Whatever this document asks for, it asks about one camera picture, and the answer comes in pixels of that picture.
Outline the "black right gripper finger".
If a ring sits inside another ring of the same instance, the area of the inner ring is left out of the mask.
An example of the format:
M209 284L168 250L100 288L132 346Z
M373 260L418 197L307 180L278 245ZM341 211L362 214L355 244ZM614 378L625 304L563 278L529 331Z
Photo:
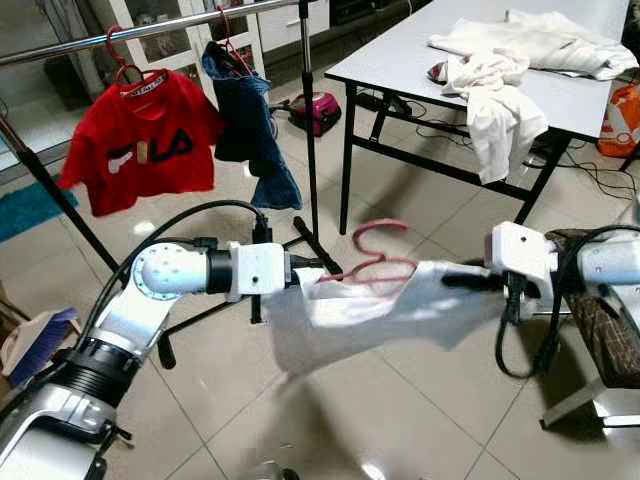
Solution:
M493 274L485 268L449 269L440 274L440 283L451 289L493 292Z

